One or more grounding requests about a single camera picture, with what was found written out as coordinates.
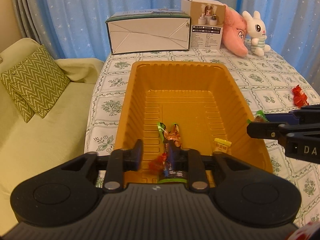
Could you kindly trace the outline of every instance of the zigzag pattern pillow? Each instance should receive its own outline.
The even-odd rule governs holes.
[[[16,66],[20,67],[26,60],[23,60],[22,62],[18,63]],[[2,84],[4,85],[5,89],[8,91],[10,97],[14,101],[14,104],[19,109],[23,120],[25,122],[29,122],[30,119],[35,114],[35,111],[32,110],[32,108],[28,105],[27,101],[23,99],[21,95],[19,95],[10,84],[10,74],[14,70],[11,68],[3,73],[0,74],[0,80]]]
[[[43,45],[12,70],[10,85],[41,118],[51,110],[70,83]]]

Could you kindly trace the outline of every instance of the green sofa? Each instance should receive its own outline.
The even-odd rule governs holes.
[[[29,38],[14,43],[0,53],[0,73],[39,46]],[[25,123],[0,82],[0,236],[17,223],[10,194],[19,183],[84,153],[92,92],[104,63],[96,58],[56,63],[71,82],[44,119],[35,114]]]

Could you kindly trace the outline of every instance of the tablecloth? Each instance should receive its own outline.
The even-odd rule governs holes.
[[[175,60],[222,63],[230,71],[253,113],[282,113],[296,109],[291,88],[300,85],[310,104],[320,103],[319,95],[281,55],[271,50],[264,57],[235,56],[226,48],[191,49],[110,55],[95,86],[86,130],[85,152],[109,155],[113,150],[121,108],[131,66],[136,61]],[[301,208],[295,223],[301,227],[320,218],[320,166],[284,156],[284,149],[275,140],[265,140],[274,174],[292,182],[302,195]],[[97,180],[102,186],[103,173]]]

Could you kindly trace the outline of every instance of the pink plush toy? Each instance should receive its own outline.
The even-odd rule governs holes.
[[[226,4],[225,6],[226,14],[224,17],[222,42],[228,50],[237,56],[244,57],[248,54],[248,49],[244,45],[244,39],[247,35],[247,23],[237,11]]]

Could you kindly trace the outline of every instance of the white box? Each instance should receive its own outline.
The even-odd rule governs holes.
[[[119,12],[106,24],[112,54],[189,49],[190,17],[181,11]]]
[[[215,0],[181,0],[191,17],[192,49],[220,49],[226,6]]]

